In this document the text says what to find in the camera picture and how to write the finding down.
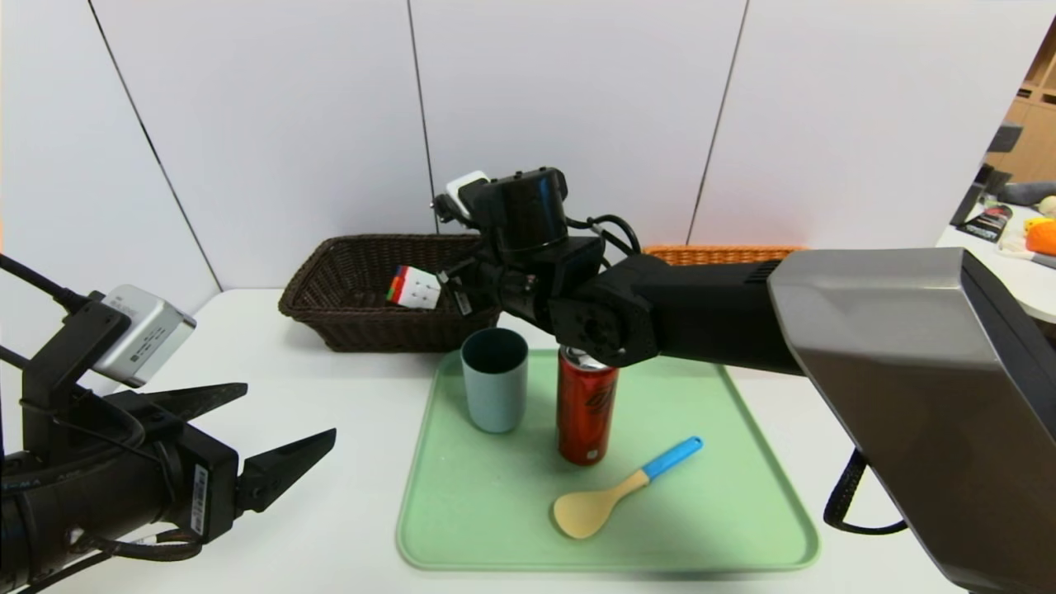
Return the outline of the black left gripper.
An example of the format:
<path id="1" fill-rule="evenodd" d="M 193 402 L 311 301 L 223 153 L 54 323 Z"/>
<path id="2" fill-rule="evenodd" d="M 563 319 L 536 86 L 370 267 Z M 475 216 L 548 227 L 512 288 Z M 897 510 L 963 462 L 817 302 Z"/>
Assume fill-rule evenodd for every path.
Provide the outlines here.
<path id="1" fill-rule="evenodd" d="M 248 393 L 225 383 L 77 395 L 68 414 L 26 403 L 69 449 L 16 454 L 16 571 L 76 573 L 112 558 L 178 563 L 267 511 L 332 450 L 338 431 L 245 459 L 192 421 Z"/>

